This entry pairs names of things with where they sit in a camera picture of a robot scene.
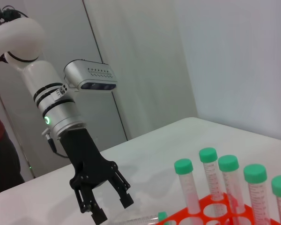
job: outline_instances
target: camera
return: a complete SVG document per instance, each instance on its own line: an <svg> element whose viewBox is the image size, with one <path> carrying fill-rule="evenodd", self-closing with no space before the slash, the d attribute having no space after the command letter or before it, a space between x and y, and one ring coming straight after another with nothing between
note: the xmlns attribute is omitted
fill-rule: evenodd
<svg viewBox="0 0 281 225"><path fill-rule="evenodd" d="M73 60L65 66L64 80L78 90L112 91L117 86L116 77L107 64L87 60Z"/></svg>

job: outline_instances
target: robotic arm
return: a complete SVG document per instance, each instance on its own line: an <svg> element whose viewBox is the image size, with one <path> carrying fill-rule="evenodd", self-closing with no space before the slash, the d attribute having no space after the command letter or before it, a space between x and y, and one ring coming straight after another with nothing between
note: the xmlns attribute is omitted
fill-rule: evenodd
<svg viewBox="0 0 281 225"><path fill-rule="evenodd" d="M49 62L37 61L44 38L44 30L32 19L18 18L5 23L0 26L0 56L4 53L6 61L21 73L49 126L45 135L52 134L60 141L75 168L70 186L76 194L81 213L91 211L94 222L99 225L107 217L98 206L92 189L108 180L126 208L133 204L131 196L126 192L130 185L119 172L117 164L100 154L74 100L67 92L68 84L62 82ZM86 62L74 61L68 64L65 73L69 84L73 83L81 89L97 87L94 82L77 82L75 79L81 76L77 64ZM103 86L103 89L112 89L114 86Z"/></svg>

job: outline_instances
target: white wall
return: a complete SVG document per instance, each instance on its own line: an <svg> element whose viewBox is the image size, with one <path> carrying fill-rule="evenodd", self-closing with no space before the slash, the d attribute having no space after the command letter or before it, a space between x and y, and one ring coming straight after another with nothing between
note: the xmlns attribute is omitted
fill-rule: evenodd
<svg viewBox="0 0 281 225"><path fill-rule="evenodd" d="M281 139L281 1L175 3L199 117Z"/></svg>
<svg viewBox="0 0 281 225"><path fill-rule="evenodd" d="M45 59L64 77L72 60L100 62L100 55L82 0L23 0L28 16L46 32Z"/></svg>
<svg viewBox="0 0 281 225"><path fill-rule="evenodd" d="M85 0L129 137L196 116L171 0Z"/></svg>

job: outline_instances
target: table surface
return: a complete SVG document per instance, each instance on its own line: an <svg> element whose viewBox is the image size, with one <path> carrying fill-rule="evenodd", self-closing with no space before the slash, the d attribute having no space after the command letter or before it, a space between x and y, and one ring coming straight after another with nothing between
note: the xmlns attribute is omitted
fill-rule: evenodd
<svg viewBox="0 0 281 225"><path fill-rule="evenodd" d="M96 200L110 223L127 212L173 214L185 207L174 171L174 162L190 158L199 197L209 194L199 150L214 147L218 156L234 154L240 163L240 182L244 202L250 205L243 168L260 163L267 168L268 200L271 217L278 221L275 196L270 180L281 174L281 141L236 128L187 118L102 152L114 160L131 184L128 192L134 204L123 209L119 196L106 182L94 190ZM68 165L37 179L0 193L0 225L94 225L91 213L81 214L69 180L74 168Z"/></svg>

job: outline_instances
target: black stripe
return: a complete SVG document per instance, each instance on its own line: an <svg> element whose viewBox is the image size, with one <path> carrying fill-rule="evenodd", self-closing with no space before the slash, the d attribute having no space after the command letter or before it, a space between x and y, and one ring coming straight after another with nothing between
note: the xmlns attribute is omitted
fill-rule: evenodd
<svg viewBox="0 0 281 225"><path fill-rule="evenodd" d="M45 115L47 114L47 112L49 112L51 109L53 109L54 107L60 105L60 104L63 104L63 103L66 103L66 102L74 102L73 99L64 99L64 100L60 100L60 101L57 101L55 103L53 103L52 105L50 105L49 107L47 107L44 112L43 112L43 117L45 117Z"/></svg>
<svg viewBox="0 0 281 225"><path fill-rule="evenodd" d="M42 88L40 88L33 96L33 101L36 100L37 96L44 90L46 90L47 88L50 88L50 87L54 87L54 86L62 86L62 83L50 83Z"/></svg>
<svg viewBox="0 0 281 225"><path fill-rule="evenodd" d="M37 107L45 97L47 97L48 95L50 95L52 92L56 91L57 89L58 88L52 89L52 90L46 92L45 94L43 94L41 97L39 97L39 99L37 100Z"/></svg>
<svg viewBox="0 0 281 225"><path fill-rule="evenodd" d="M8 54L9 54L11 57L13 57L15 60L18 60L18 61L20 61L20 62L34 62L35 60L38 59L38 57L37 57L37 58L34 59L34 60L22 60L22 59L16 57L15 55L13 55L11 52L8 52Z"/></svg>

